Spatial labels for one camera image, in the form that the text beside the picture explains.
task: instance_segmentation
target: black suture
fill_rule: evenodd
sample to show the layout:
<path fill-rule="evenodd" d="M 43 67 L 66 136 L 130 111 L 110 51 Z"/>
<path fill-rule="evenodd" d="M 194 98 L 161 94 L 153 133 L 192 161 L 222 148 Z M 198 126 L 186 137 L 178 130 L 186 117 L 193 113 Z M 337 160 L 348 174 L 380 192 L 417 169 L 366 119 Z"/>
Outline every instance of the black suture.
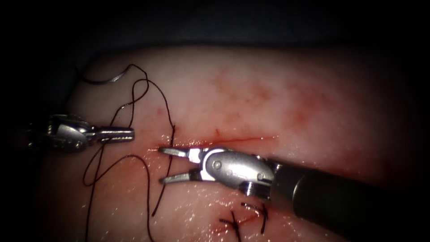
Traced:
<path fill-rule="evenodd" d="M 84 81 L 84 82 L 86 82 L 86 83 L 89 83 L 89 84 L 92 84 L 92 85 L 103 85 L 103 84 L 107 84 L 107 83 L 111 83 L 111 82 L 116 82 L 116 81 L 118 81 L 131 67 L 136 67 L 136 68 L 138 68 L 139 70 L 141 70 L 144 74 L 145 74 L 145 78 L 143 78 L 143 79 L 139 79 L 139 80 L 136 80 L 134 83 L 133 83 L 133 87 L 132 87 L 132 93 L 131 93 L 131 96 L 132 96 L 132 101 L 131 102 L 129 102 L 129 103 L 126 103 L 126 104 L 123 104 L 123 105 L 121 105 L 117 110 L 116 110 L 116 112 L 115 112 L 115 114 L 114 114 L 114 116 L 113 116 L 113 118 L 112 118 L 112 121 L 111 121 L 111 123 L 110 123 L 110 126 L 112 126 L 112 124 L 113 124 L 113 122 L 115 121 L 115 119 L 116 119 L 116 116 L 118 115 L 118 113 L 119 113 L 119 111 L 120 110 L 122 110 L 123 108 L 125 108 L 125 107 L 127 107 L 127 106 L 129 106 L 129 105 L 132 105 L 132 115 L 131 115 L 131 118 L 130 118 L 130 123 L 129 123 L 129 128 L 131 127 L 131 125 L 133 124 L 133 119 L 134 119 L 134 106 L 135 106 L 135 103 L 137 102 L 137 101 L 139 101 L 141 98 L 143 98 L 143 96 L 145 96 L 146 95 L 146 93 L 148 92 L 148 90 L 149 90 L 149 83 L 151 83 L 152 85 L 154 85 L 157 89 L 158 89 L 158 91 L 161 93 L 161 95 L 163 96 L 163 99 L 164 99 L 164 103 L 166 104 L 166 109 L 167 109 L 167 113 L 168 113 L 168 118 L 169 118 L 169 123 L 170 123 L 170 126 L 171 126 L 171 128 L 172 128 L 172 135 L 171 135 L 171 140 L 170 140 L 170 147 L 172 147 L 173 146 L 173 138 L 174 138 L 174 134 L 175 134 L 175 126 L 173 125 L 173 123 L 172 123 L 172 119 L 171 119 L 171 117 L 170 117 L 170 110 L 169 110 L 169 106 L 168 106 L 168 103 L 167 103 L 167 99 L 166 99 L 166 96 L 164 95 L 164 93 L 161 91 L 161 89 L 154 83 L 154 82 L 152 82 L 151 80 L 149 80 L 148 79 L 148 75 L 147 75 L 147 73 L 142 69 L 142 68 L 140 68 L 140 67 L 138 67 L 137 65 L 135 65 L 135 64 L 130 64 L 130 65 L 128 65 L 127 66 L 127 68 L 125 68 L 125 70 L 122 72 L 122 73 L 120 73 L 118 76 L 116 76 L 116 77 L 114 77 L 114 78 L 112 78 L 112 79 L 109 79 L 109 80 L 106 80 L 106 81 L 92 81 L 92 80 L 89 80 L 89 79 L 86 79 L 86 78 L 84 78 L 83 77 L 83 75 L 81 75 L 81 73 L 78 71 L 78 69 L 76 68 L 76 72 L 77 72 L 77 74 L 79 75 L 79 77 Z M 146 89 L 145 89 L 145 91 L 143 92 L 143 94 L 142 95 L 140 95 L 137 99 L 135 99 L 135 95 L 134 95 L 134 91 L 135 91 L 135 86 L 136 86 L 136 84 L 138 83 L 138 82 L 141 82 L 141 81 L 146 81 Z M 127 159 L 127 158 L 135 158 L 135 159 L 139 159 L 142 163 L 143 163 L 143 165 L 145 166 L 145 169 L 146 169 L 146 174 L 147 174 L 147 179 L 148 179 L 148 189 L 147 189 L 147 200 L 146 200 L 146 214 L 147 214 L 147 216 L 146 216 L 146 223 L 147 223 L 147 227 L 146 227 L 146 229 L 147 229 L 147 231 L 148 231 L 148 236 L 149 236 L 149 238 L 150 238 L 150 240 L 151 241 L 154 241 L 153 240 L 153 238 L 152 238 L 152 235 L 151 235 L 151 230 L 150 230 L 150 227 L 149 227 L 149 211 L 150 211 L 150 208 L 149 208 L 149 200 L 150 200 L 150 181 L 151 181 L 151 179 L 150 179 L 150 176 L 149 176 L 149 170 L 148 170 L 148 167 L 147 167 L 147 164 L 146 164 L 146 162 L 144 161 L 144 159 L 143 158 L 141 158 L 140 156 L 137 156 L 137 155 L 133 155 L 133 154 L 131 154 L 131 155 L 126 155 L 126 156 L 123 156 L 123 157 L 121 157 L 119 160 L 117 160 L 116 162 L 114 162 L 111 166 L 109 166 L 100 176 L 98 176 L 98 173 L 99 173 L 99 169 L 100 169 L 100 165 L 101 165 L 101 162 L 102 162 L 102 157 L 103 157 L 103 152 L 104 152 L 104 148 L 105 148 L 105 145 L 106 144 L 103 144 L 97 151 L 96 151 L 96 153 L 93 155 L 93 157 L 91 158 L 91 160 L 89 161 L 89 163 L 88 163 L 88 165 L 87 165 L 87 167 L 85 168 L 85 172 L 84 172 L 84 175 L 83 175 L 83 178 L 82 178 L 82 182 L 83 182 L 83 184 L 85 185 L 85 186 L 91 186 L 92 188 L 91 188 L 91 195 L 90 195 L 90 202 L 89 202 L 89 205 L 88 205 L 88 211 L 87 211 L 87 217 L 86 217 L 86 230 L 85 230 L 85 241 L 88 241 L 88 234 L 89 234 L 89 223 L 90 223 L 90 212 L 91 212 L 91 205 L 92 205 L 92 202 L 93 202 L 93 197 L 94 197 L 94 191 L 95 191 L 95 184 L 96 184 L 96 182 L 98 181 L 98 180 L 100 180 L 110 169 L 112 169 L 116 164 L 118 164 L 119 162 L 121 162 L 122 160 L 124 160 L 124 159 Z M 96 158 L 96 156 L 98 155 L 100 153 L 100 156 L 99 156 L 99 163 L 97 164 L 97 169 L 96 169 L 96 172 L 95 172 L 95 176 L 94 176 L 94 180 L 91 182 L 91 183 L 86 183 L 85 182 L 85 177 L 86 177 L 86 174 L 87 174 L 87 172 L 88 172 L 88 169 L 89 169 L 89 167 L 90 167 L 90 165 L 91 165 L 91 163 L 93 162 L 93 160 Z M 172 156 L 170 156 L 169 157 L 169 166 L 168 166 L 168 170 L 167 170 L 167 176 L 169 175 L 169 172 L 170 172 L 170 167 L 171 167 L 171 165 L 172 165 Z M 160 203 L 160 201 L 161 201 L 161 198 L 162 198 L 162 196 L 163 196 L 163 192 L 164 192 L 164 188 L 165 188 L 165 185 L 163 186 L 163 189 L 162 189 L 162 191 L 161 191 L 161 193 L 160 193 L 160 197 L 159 197 L 159 199 L 158 199 L 158 202 L 157 202 L 157 206 L 156 206 L 156 208 L 155 208 L 155 210 L 154 210 L 154 212 L 152 213 L 152 216 L 154 216 L 155 215 L 155 212 L 157 211 L 157 208 L 158 208 L 158 206 L 159 206 L 159 203 Z"/>
<path fill-rule="evenodd" d="M 172 131 L 172 136 L 171 136 L 172 138 L 170 139 L 170 147 L 173 147 L 173 138 L 174 138 L 174 136 L 175 136 L 175 126 L 173 126 L 173 131 Z M 169 176 L 170 167 L 172 166 L 172 159 L 173 159 L 173 156 L 169 156 L 169 166 L 167 168 L 167 175 L 166 175 L 167 177 Z M 158 206 L 160 205 L 161 198 L 163 197 L 164 189 L 165 188 L 166 188 L 166 184 L 163 184 L 163 188 L 161 189 L 160 196 L 158 197 L 157 205 L 155 206 L 154 211 L 151 214 L 152 217 L 155 216 L 155 213 L 158 210 Z"/>
<path fill-rule="evenodd" d="M 263 234 L 264 233 L 264 228 L 266 227 L 266 221 L 269 220 L 269 215 L 267 213 L 266 206 L 264 206 L 264 204 L 263 204 L 262 205 L 263 208 L 261 209 L 261 208 L 255 206 L 255 205 L 252 205 L 252 204 L 249 204 L 249 203 L 241 203 L 241 205 L 244 206 L 244 207 L 247 207 L 247 208 L 252 208 L 254 210 L 257 210 L 258 212 L 260 212 L 260 213 L 263 214 L 263 225 L 261 226 L 261 230 L 260 230 L 260 234 Z"/>
<path fill-rule="evenodd" d="M 234 218 L 233 211 L 231 211 L 231 212 L 232 212 L 233 222 L 228 221 L 226 219 L 219 219 L 219 221 L 221 223 L 225 223 L 225 224 L 231 225 L 233 227 L 234 231 L 236 232 L 237 241 L 241 242 L 241 234 L 239 233 L 239 224 L 237 223 L 236 219 Z"/>

